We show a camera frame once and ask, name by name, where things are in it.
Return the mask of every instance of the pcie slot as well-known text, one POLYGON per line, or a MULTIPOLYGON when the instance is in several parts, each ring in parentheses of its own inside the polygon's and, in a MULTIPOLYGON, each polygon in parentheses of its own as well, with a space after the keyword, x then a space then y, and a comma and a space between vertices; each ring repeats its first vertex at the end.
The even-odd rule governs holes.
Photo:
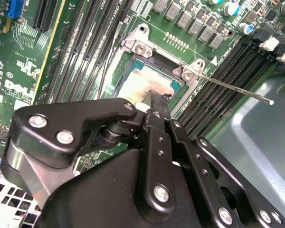
POLYGON ((50 29, 58 0, 39 0, 33 28, 47 32, 50 29))
MULTIPOLYGON (((68 89, 70 82, 73 78, 78 78, 77 75, 77 70, 75 68, 75 65, 79 62, 82 61, 82 54, 80 53, 81 50, 83 49, 84 44, 87 43, 91 43, 93 42, 93 39, 95 37, 95 34, 97 33, 97 25, 99 25, 99 20, 96 20, 96 15, 97 12, 99 10, 99 6, 102 3, 102 0, 96 0, 93 1, 93 4, 89 5, 89 11, 87 14, 85 14, 85 17, 83 19, 84 24, 81 28, 81 32, 78 36, 78 40, 77 43, 75 45, 75 49, 72 53, 71 56, 71 62, 67 67, 66 73, 64 75, 64 79, 63 82, 60 86, 60 93, 57 96, 57 98, 55 99, 56 103, 60 103, 63 101, 63 98, 65 96, 68 96, 68 94, 66 94, 66 90, 68 89)), ((109 5, 109 1, 106 1, 104 6, 102 7, 102 14, 100 16, 100 19, 103 17, 104 12, 106 10, 106 8, 109 5)))

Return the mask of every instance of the black dimm slot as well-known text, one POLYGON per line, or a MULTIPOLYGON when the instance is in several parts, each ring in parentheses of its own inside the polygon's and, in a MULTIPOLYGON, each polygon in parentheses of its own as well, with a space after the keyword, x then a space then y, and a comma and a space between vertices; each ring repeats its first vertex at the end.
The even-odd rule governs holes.
MULTIPOLYGON (((88 37, 88 34, 90 33, 91 29, 93 28, 93 24, 94 24, 94 21, 96 18, 96 14, 97 14, 97 11, 99 10, 99 6, 100 6, 101 2, 102 2, 102 0, 95 0, 95 1, 93 1, 92 4, 90 2, 89 6, 88 6, 89 10, 88 10, 88 13, 85 14, 85 17, 83 19, 84 23, 82 25, 81 32, 78 36, 79 39, 77 40, 77 43, 76 43, 75 48, 74 48, 74 52, 73 52, 72 57, 71 57, 71 62, 68 64, 66 73, 64 75, 63 82, 62 82, 62 85, 60 87, 60 93, 55 100, 56 103, 62 102, 63 96, 65 95, 65 92, 67 90, 67 87, 72 80, 72 73, 73 73, 73 70, 75 68, 75 64, 79 58, 79 52, 83 48, 83 45, 84 45, 84 43, 88 37)), ((106 7, 108 6, 108 4, 109 4, 108 2, 109 1, 106 1, 105 5, 104 5, 104 9, 106 9, 106 7)))
MULTIPOLYGON (((238 74, 245 70, 245 66, 250 62, 251 58, 255 55, 253 52, 248 52, 246 55, 241 56, 241 62, 235 62, 233 63, 229 68, 231 71, 228 72, 227 78, 224 80, 225 83, 227 84, 233 84, 232 82, 237 78, 238 74)), ((194 114, 192 120, 190 120, 188 123, 186 123, 185 130, 189 132, 195 124, 198 122, 197 116, 200 116, 200 113, 205 113, 205 109, 209 109, 216 101, 217 97, 219 96, 220 93, 223 93, 225 88, 217 85, 218 89, 213 89, 211 90, 208 94, 207 97, 201 102, 201 107, 199 107, 199 111, 194 114)))
MULTIPOLYGON (((85 4, 85 1, 86 0, 80 0, 79 4, 78 4, 78 7, 77 7, 77 10, 75 12, 75 18, 72 22, 72 26, 71 26, 71 30, 67 36, 67 39, 66 39, 66 43, 65 43, 65 47, 69 47, 69 44, 70 44, 70 41, 71 41, 71 38, 75 32, 75 29, 77 29, 77 27, 79 26, 78 23, 80 22, 80 18, 81 18, 81 14, 84 10, 84 4, 85 4)), ((49 104, 51 101, 51 97, 53 96, 53 93, 54 93, 54 89, 55 89, 55 86, 57 84, 57 81, 58 79, 60 78, 60 75, 61 75, 61 71, 63 70, 63 67, 65 66, 64 65, 64 59, 66 57, 66 54, 68 52, 68 49, 65 48, 62 50, 62 53, 59 57, 59 60, 58 60, 58 65, 55 69, 55 73, 53 75, 53 79, 52 79, 52 82, 50 84, 50 87, 48 89, 48 92, 47 92, 47 96, 46 96, 46 104, 49 104)))
MULTIPOLYGON (((261 76, 270 68, 270 64, 268 62, 266 62, 263 66, 262 69, 254 75, 254 77, 252 79, 247 79, 249 82, 246 84, 246 86, 244 87, 244 89, 249 90, 260 78, 261 76)), ((232 96, 234 98, 232 99, 232 102, 230 103, 222 103, 221 105, 225 105, 226 107, 221 111, 221 108, 218 109, 218 111, 211 116, 211 118, 208 120, 209 125, 208 126, 204 126, 203 129, 201 129, 200 131, 196 131, 192 134, 191 138, 193 139, 196 135, 200 135, 205 137, 212 129, 215 125, 217 125, 226 115, 226 113, 230 112, 230 110, 233 108, 233 106, 244 96, 243 94, 240 93, 232 93, 232 96)))
MULTIPOLYGON (((217 80, 222 80, 222 78, 225 76, 225 74, 227 73, 227 71, 229 70, 229 68, 225 67, 228 66, 232 61, 234 61, 234 59, 238 58, 240 55, 243 54, 243 51, 246 47, 241 45, 241 44, 237 44, 236 47, 231 51, 230 53, 230 57, 228 59, 226 59, 221 66, 213 73, 212 77, 217 79, 217 80)), ((196 103, 198 102, 198 100, 202 97, 205 97, 205 95, 207 95, 207 93, 214 89, 216 87, 215 84, 213 83, 209 83, 207 82, 203 89, 197 94, 196 96, 196 100, 192 101, 190 104, 190 107, 188 107, 179 117, 179 121, 182 123, 186 123, 186 119, 189 119, 190 117, 193 116, 194 111, 193 109, 195 108, 195 106, 197 105, 196 103)))
MULTIPOLYGON (((263 62, 263 60, 260 58, 254 58, 252 60, 253 60, 252 62, 251 61, 249 62, 250 66, 248 67, 248 69, 245 72, 243 72, 243 74, 241 74, 240 77, 237 77, 237 81, 234 83, 234 86, 242 87, 247 80, 250 80, 249 76, 252 75, 252 73, 256 70, 256 68, 258 68, 260 64, 263 62)), ((215 103, 217 104, 214 107, 211 107, 210 112, 205 112, 203 113, 202 116, 197 117, 195 124, 188 131, 190 136, 194 137, 196 133, 200 132, 200 128, 204 128, 205 125, 209 123, 210 121, 209 119, 215 116, 215 114, 222 108, 222 105, 229 103, 226 101, 229 101, 234 93, 236 94, 237 92, 229 90, 227 88, 222 88, 221 92, 217 94, 216 97, 213 99, 213 104, 215 103)))
MULTIPOLYGON (((113 14, 113 12, 114 12, 114 10, 116 8, 117 3, 118 3, 118 1, 116 1, 116 4, 112 4, 111 5, 107 15, 112 15, 113 14)), ((100 41, 103 38, 103 35, 105 34, 111 19, 112 19, 111 17, 106 16, 104 18, 104 20, 102 21, 101 26, 100 26, 100 31, 99 32, 97 31, 97 37, 95 39, 95 43, 91 46, 91 49, 89 50, 89 54, 90 54, 89 57, 92 57, 93 54, 95 53, 95 51, 97 50, 97 48, 99 47, 100 41)), ((95 82, 94 77, 90 76, 88 78, 87 82, 86 82, 85 89, 84 89, 83 93, 80 96, 80 100, 87 99, 87 97, 88 97, 88 95, 90 93, 91 87, 93 86, 94 82, 95 82)))

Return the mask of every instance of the green circuit board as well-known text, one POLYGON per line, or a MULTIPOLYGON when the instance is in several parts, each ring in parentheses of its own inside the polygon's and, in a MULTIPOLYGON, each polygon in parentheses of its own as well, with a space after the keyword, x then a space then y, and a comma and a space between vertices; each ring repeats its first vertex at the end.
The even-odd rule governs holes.
MULTIPOLYGON (((267 25, 285 39, 285 14, 280 11, 279 0, 234 1, 240 7, 235 16, 224 14, 228 0, 213 5, 206 0, 57 0, 51 8, 50 26, 46 31, 36 29, 39 2, 24 0, 21 16, 11 19, 8 12, 12 0, 0 0, 0 152, 5 147, 12 113, 18 108, 96 99, 104 76, 101 97, 118 96, 117 91, 123 86, 121 82, 129 77, 135 69, 132 64, 138 61, 133 60, 136 58, 133 52, 125 51, 118 57, 118 50, 141 24, 150 30, 149 42, 174 59, 187 65, 202 59, 205 62, 202 73, 209 77, 214 76, 243 37, 238 29, 241 23, 252 25, 254 30, 267 25), (121 9, 127 8, 128 3, 131 7, 122 17, 108 69, 114 61, 115 66, 109 74, 103 74, 105 57, 109 54, 107 47, 111 46, 121 9), (158 10, 157 4, 164 4, 162 10, 158 10), (176 14, 170 12, 172 7, 178 10, 176 14), (187 24, 180 23, 184 13, 190 18, 187 24), (196 21, 201 29, 193 34, 190 28, 196 21)), ((266 75, 274 69, 269 67, 266 75)), ((189 89, 188 84, 170 71, 162 77, 178 82, 170 102, 170 109, 178 118, 202 91, 205 81, 200 80, 181 101, 189 89)), ((173 86, 175 84, 170 83, 163 91, 173 86)), ((104 161, 122 148, 90 154, 91 164, 104 161)))

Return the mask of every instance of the bolt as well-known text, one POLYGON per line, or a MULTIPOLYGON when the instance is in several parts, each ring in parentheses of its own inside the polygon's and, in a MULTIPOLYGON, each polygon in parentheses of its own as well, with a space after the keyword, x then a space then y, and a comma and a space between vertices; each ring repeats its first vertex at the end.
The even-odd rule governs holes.
POLYGON ((71 144, 74 141, 74 136, 67 131, 61 131, 56 136, 58 142, 62 144, 71 144))
POLYGON ((154 187, 154 195, 160 202, 168 202, 169 193, 168 190, 162 185, 156 185, 154 187))
POLYGON ((219 212, 219 216, 223 222, 225 222, 227 225, 232 224, 232 217, 231 217, 229 211, 227 211, 225 208, 219 208, 218 212, 219 212))
POLYGON ((133 110, 132 105, 130 105, 129 103, 125 103, 124 106, 126 109, 133 110))
POLYGON ((206 142, 205 140, 201 139, 200 142, 201 142, 201 144, 202 144, 203 146, 208 146, 208 144, 207 144, 207 142, 206 142))
POLYGON ((260 215, 261 215, 262 219, 263 219, 266 223, 271 223, 271 219, 270 219, 270 217, 269 217, 269 215, 267 214, 266 211, 260 210, 260 215))
POLYGON ((34 115, 28 119, 28 122, 31 126, 36 127, 36 128, 42 128, 47 125, 47 120, 46 118, 39 116, 39 115, 34 115))
POLYGON ((282 220, 281 220, 280 216, 279 216, 276 212, 272 211, 272 212, 271 212, 271 215, 272 215, 272 217, 274 217, 274 219, 275 219, 279 224, 282 224, 282 220))

